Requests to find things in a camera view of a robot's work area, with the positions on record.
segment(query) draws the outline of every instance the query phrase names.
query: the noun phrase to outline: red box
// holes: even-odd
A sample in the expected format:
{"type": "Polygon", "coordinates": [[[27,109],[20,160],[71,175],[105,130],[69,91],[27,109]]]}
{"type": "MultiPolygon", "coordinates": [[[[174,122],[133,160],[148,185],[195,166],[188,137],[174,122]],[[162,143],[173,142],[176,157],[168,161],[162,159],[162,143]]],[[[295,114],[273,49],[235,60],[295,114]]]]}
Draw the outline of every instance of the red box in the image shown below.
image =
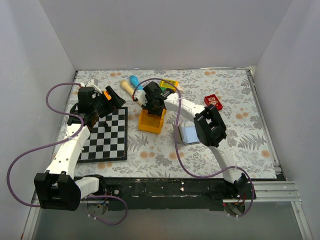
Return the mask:
{"type": "Polygon", "coordinates": [[[220,111],[223,106],[220,103],[219,99],[217,98],[216,95],[210,95],[210,96],[205,96],[204,97],[204,102],[207,106],[209,106],[210,104],[214,105],[216,107],[216,109],[218,109],[218,111],[220,111]]]}

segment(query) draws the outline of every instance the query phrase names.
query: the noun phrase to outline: cable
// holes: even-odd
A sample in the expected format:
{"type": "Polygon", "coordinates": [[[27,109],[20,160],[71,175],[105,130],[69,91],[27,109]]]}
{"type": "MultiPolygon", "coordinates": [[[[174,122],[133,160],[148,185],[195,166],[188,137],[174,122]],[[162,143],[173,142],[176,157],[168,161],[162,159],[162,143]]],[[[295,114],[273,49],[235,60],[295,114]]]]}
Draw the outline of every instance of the cable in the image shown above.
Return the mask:
{"type": "MultiPolygon", "coordinates": [[[[68,116],[71,116],[71,117],[76,117],[80,120],[81,122],[81,125],[80,125],[80,128],[73,134],[70,136],[70,138],[74,138],[78,133],[80,133],[80,131],[82,130],[82,128],[84,127],[84,120],[79,117],[78,115],[75,115],[75,114],[72,114],[72,113],[67,113],[67,112],[63,112],[63,111],[59,111],[59,110],[56,110],[54,109],[53,107],[50,106],[49,104],[49,95],[50,93],[57,87],[60,87],[60,86],[64,86],[64,85],[78,85],[78,86],[81,86],[80,83],[60,83],[60,84],[57,84],[55,86],[53,86],[49,91],[48,93],[46,94],[46,97],[45,97],[45,103],[46,105],[48,106],[49,109],[51,109],[52,111],[54,111],[55,113],[58,113],[58,114],[63,114],[63,115],[68,115],[68,116]]],[[[6,184],[8,186],[8,189],[11,193],[11,195],[14,197],[15,200],[17,200],[19,203],[25,205],[25,206],[28,206],[28,207],[35,207],[35,208],[38,208],[40,207],[40,205],[37,205],[37,204],[31,204],[31,203],[27,203],[23,200],[21,200],[14,192],[14,190],[12,189],[12,186],[11,186],[11,183],[10,183],[10,173],[11,173],[11,170],[13,168],[13,166],[15,165],[15,163],[20,159],[22,158],[23,156],[29,154],[29,153],[32,153],[32,152],[35,152],[35,151],[38,151],[38,150],[41,150],[41,149],[46,149],[46,148],[49,148],[49,147],[52,147],[52,146],[55,146],[55,145],[58,145],[58,144],[63,144],[65,142],[69,141],[69,138],[65,138],[61,141],[57,141],[57,142],[54,142],[54,143],[50,143],[50,144],[47,144],[47,145],[44,145],[44,146],[39,146],[39,147],[36,147],[36,148],[33,148],[33,149],[30,149],[22,154],[20,154],[19,156],[17,156],[13,161],[12,163],[10,164],[7,172],[6,172],[6,184]]]]}
{"type": "Polygon", "coordinates": [[[179,150],[178,150],[178,141],[177,141],[177,136],[178,136],[178,124],[179,124],[179,117],[180,117],[180,112],[181,112],[181,93],[180,93],[179,89],[178,89],[175,85],[173,85],[172,83],[168,82],[167,80],[164,80],[164,79],[162,79],[162,78],[153,77],[153,78],[149,78],[149,79],[147,79],[147,80],[144,80],[144,81],[139,82],[139,84],[135,87],[135,89],[134,89],[134,91],[133,91],[132,99],[133,99],[133,100],[135,99],[136,91],[137,91],[138,87],[139,87],[141,84],[143,84],[143,83],[145,83],[145,82],[148,82],[148,81],[152,81],[152,80],[164,81],[164,82],[166,82],[167,84],[170,84],[172,87],[174,87],[175,90],[176,90],[176,92],[178,93],[179,106],[178,106],[178,111],[177,111],[177,115],[176,115],[176,119],[175,119],[175,127],[174,127],[174,147],[175,147],[176,156],[177,156],[177,158],[178,158],[178,161],[179,161],[182,169],[183,169],[187,174],[189,174],[190,176],[192,176],[192,177],[194,177],[194,178],[198,178],[198,179],[212,178],[212,177],[215,177],[215,176],[223,173],[224,171],[227,171],[228,169],[234,169],[234,168],[236,168],[236,169],[241,170],[241,171],[246,175],[247,179],[249,180],[249,182],[250,182],[250,184],[251,184],[251,188],[252,188],[252,196],[251,196],[251,202],[250,202],[250,204],[249,204],[249,207],[247,208],[247,210],[246,210],[244,213],[242,213],[242,214],[239,215],[238,217],[242,217],[242,216],[246,215],[246,214],[249,212],[249,210],[251,209],[252,204],[253,204],[254,199],[255,199],[255,186],[254,186],[254,184],[253,184],[253,182],[252,182],[252,179],[250,178],[250,176],[248,175],[248,173],[247,173],[243,168],[241,168],[241,167],[239,167],[239,166],[228,166],[228,167],[226,167],[226,168],[224,168],[224,169],[222,169],[222,170],[220,170],[220,171],[218,171],[218,172],[216,172],[216,173],[214,173],[214,174],[207,175],[207,176],[199,176],[199,175],[195,175],[195,174],[189,172],[189,171],[186,169],[186,167],[184,166],[183,162],[181,161],[181,158],[180,158],[180,155],[179,155],[179,150]]]}
{"type": "Polygon", "coordinates": [[[117,197],[117,196],[109,196],[109,195],[99,195],[99,196],[95,196],[95,195],[89,195],[86,197],[87,199],[95,199],[95,198],[109,198],[109,199],[116,199],[120,202],[123,203],[124,207],[125,207],[125,214],[124,216],[120,219],[120,221],[117,221],[117,222],[109,222],[109,221],[106,221],[104,220],[103,218],[101,217],[98,217],[96,215],[93,215],[93,214],[90,214],[88,213],[88,209],[86,209],[86,213],[88,214],[88,216],[94,218],[95,220],[99,220],[100,222],[103,222],[104,224],[107,224],[107,225],[110,225],[110,226],[115,226],[115,225],[118,225],[120,223],[122,223],[125,218],[127,217],[128,215],[128,205],[127,203],[125,202],[125,200],[123,200],[122,198],[120,197],[117,197]]]}

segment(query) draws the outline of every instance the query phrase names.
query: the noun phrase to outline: black and white checkered board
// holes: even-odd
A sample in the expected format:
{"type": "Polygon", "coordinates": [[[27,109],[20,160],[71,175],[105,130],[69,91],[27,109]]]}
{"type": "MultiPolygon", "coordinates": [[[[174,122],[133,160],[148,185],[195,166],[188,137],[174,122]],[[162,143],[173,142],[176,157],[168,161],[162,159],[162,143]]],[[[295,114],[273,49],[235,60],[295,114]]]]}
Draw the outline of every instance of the black and white checkered board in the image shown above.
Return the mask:
{"type": "Polygon", "coordinates": [[[122,107],[94,125],[78,163],[127,160],[128,108],[122,107]]]}

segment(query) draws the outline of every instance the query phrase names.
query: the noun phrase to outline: gray flower pattern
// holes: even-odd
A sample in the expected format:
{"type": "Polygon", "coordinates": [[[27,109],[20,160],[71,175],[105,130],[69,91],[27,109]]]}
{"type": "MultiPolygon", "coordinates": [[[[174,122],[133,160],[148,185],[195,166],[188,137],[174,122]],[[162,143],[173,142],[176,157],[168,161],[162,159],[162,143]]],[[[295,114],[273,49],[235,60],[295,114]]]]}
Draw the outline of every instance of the gray flower pattern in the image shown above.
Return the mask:
{"type": "MultiPolygon", "coordinates": [[[[148,78],[172,79],[180,82],[184,89],[182,97],[205,106],[204,98],[215,94],[223,105],[220,111],[227,126],[227,142],[237,164],[247,170],[253,178],[276,178],[271,150],[268,148],[263,123],[245,70],[125,70],[125,71],[79,71],[75,82],[87,83],[92,78],[104,89],[111,86],[126,100],[128,107],[128,158],[121,162],[78,163],[75,176],[100,174],[105,177],[135,178],[189,178],[181,168],[174,147],[172,124],[177,114],[168,111],[160,134],[138,130],[140,106],[120,87],[122,79],[136,75],[139,80],[148,78]]],[[[74,86],[66,110],[78,101],[78,87],[74,86]]],[[[66,134],[67,117],[63,118],[59,140],[66,134]]],[[[181,117],[179,122],[186,126],[193,123],[181,117]]],[[[185,167],[196,175],[209,175],[220,170],[211,151],[202,144],[179,148],[185,167]]]]}

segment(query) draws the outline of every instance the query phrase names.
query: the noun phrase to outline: gray wall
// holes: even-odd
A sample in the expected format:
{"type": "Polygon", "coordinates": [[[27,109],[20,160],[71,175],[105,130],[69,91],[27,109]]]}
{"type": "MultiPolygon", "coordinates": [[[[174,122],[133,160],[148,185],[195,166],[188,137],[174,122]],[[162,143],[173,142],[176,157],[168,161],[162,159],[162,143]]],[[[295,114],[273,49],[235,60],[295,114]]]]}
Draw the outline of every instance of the gray wall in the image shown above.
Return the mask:
{"type": "Polygon", "coordinates": [[[320,239],[319,23],[319,1],[294,0],[255,73],[282,169],[297,184],[314,239],[320,239]]]}
{"type": "Polygon", "coordinates": [[[40,0],[76,70],[258,63],[292,0],[40,0]]]}
{"type": "MultiPolygon", "coordinates": [[[[6,174],[19,154],[56,139],[61,116],[45,104],[49,88],[71,82],[75,70],[38,0],[0,0],[0,239],[20,239],[29,207],[10,195],[6,174]]],[[[69,89],[57,90],[52,105],[64,109],[69,89]]],[[[23,157],[12,170],[16,193],[31,201],[37,172],[52,148],[23,157]]]]}

